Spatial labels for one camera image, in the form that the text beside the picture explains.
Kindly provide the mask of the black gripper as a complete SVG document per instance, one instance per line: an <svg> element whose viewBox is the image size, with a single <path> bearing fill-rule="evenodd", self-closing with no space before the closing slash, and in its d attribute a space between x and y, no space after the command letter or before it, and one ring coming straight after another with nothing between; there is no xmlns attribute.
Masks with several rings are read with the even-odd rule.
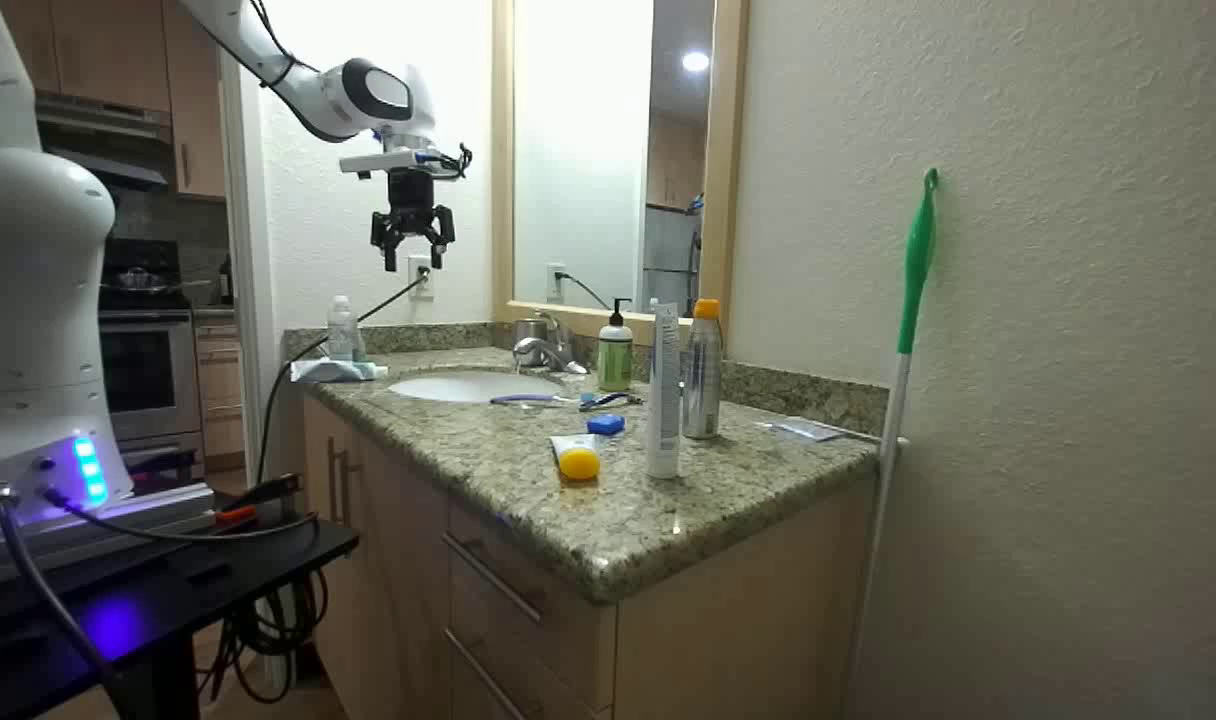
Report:
<svg viewBox="0 0 1216 720"><path fill-rule="evenodd" d="M382 246L383 273L397 273L397 236L428 236L433 266L446 266L446 252L457 243L457 216L438 203L428 173L388 174L388 216L372 213L372 243Z"/></svg>

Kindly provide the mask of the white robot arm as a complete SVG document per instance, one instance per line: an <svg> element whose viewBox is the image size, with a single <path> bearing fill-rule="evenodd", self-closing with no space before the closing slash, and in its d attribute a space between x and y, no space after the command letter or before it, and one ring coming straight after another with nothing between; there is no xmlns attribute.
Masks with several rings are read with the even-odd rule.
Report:
<svg viewBox="0 0 1216 720"><path fill-rule="evenodd" d="M377 246L403 236L454 243L438 180L461 180L470 147L448 151L412 63L354 56L314 68L291 56L259 0L175 0L199 32L254 70L316 138L372 132L372 157L346 173L388 174ZM35 88L0 10L0 465L24 458L19 482L49 482L88 509L134 497L111 441L101 362L101 266L115 203L84 164L42 147Z"/></svg>

